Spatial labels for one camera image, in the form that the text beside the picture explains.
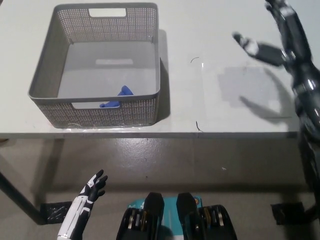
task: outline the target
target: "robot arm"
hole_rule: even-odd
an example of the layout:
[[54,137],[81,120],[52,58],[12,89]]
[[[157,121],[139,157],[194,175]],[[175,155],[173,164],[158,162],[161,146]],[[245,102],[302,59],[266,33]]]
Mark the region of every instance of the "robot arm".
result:
[[57,240],[82,239],[82,234],[87,225],[95,201],[105,194],[105,191],[100,191],[100,189],[106,185],[108,176],[100,178],[103,174],[103,170],[100,170],[95,174],[87,182],[80,194],[73,200],[62,223]]
[[292,67],[309,63],[312,54],[296,11],[286,0],[266,0],[266,9],[278,26],[283,49],[245,38],[238,32],[233,38],[250,57],[276,67],[284,65],[290,73]]

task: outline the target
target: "blue object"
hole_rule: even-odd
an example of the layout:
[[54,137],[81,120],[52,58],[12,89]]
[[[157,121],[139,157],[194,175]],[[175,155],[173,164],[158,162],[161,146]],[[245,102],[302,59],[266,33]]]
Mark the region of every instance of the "blue object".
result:
[[[124,85],[121,88],[121,92],[119,92],[118,96],[129,96],[129,95],[133,95],[133,92],[126,85]],[[120,106],[119,101],[110,101],[107,103],[100,104],[100,108],[116,108],[119,106]]]

